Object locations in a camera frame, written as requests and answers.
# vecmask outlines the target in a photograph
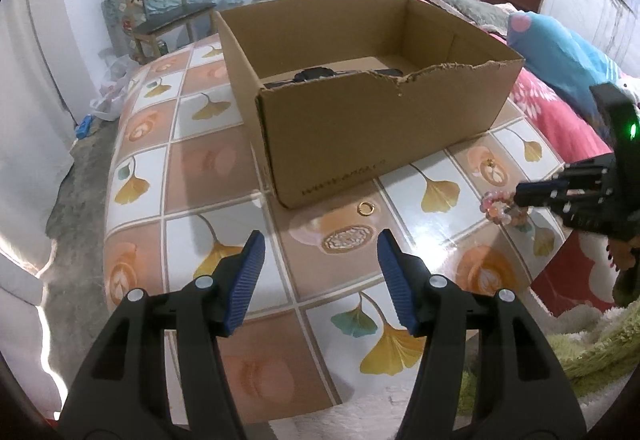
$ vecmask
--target pink beads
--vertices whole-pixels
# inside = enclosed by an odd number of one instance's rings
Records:
[[[523,225],[529,216],[527,208],[513,203],[513,193],[502,190],[487,192],[480,202],[480,210],[496,225]]]

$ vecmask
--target metal screw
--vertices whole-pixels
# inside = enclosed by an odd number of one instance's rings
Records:
[[[213,278],[211,276],[200,276],[196,279],[196,286],[198,288],[209,288],[213,285]]]
[[[511,291],[503,288],[498,292],[498,297],[502,299],[505,303],[513,303],[516,301],[516,295]]]
[[[447,278],[444,276],[431,276],[429,278],[429,284],[434,288],[444,288],[447,285]]]
[[[145,292],[141,288],[134,288],[127,294],[127,299],[133,303],[140,301],[145,295]]]

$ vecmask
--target open cardboard box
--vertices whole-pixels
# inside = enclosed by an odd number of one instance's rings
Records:
[[[287,208],[487,130],[524,63],[418,0],[276,0],[216,15],[258,164]],[[321,65],[360,71],[264,87]],[[405,75],[368,71],[376,68]]]

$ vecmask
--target pillow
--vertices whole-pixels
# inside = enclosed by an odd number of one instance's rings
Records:
[[[527,70],[609,141],[589,87],[618,83],[622,72],[612,59],[554,18],[533,12],[509,16],[507,43],[526,59]]]

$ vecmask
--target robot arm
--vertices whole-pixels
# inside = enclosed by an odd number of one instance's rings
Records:
[[[570,229],[628,242],[640,235],[640,122],[635,105],[613,84],[591,92],[614,152],[567,164],[548,181],[521,182],[513,201],[521,208],[548,207]]]

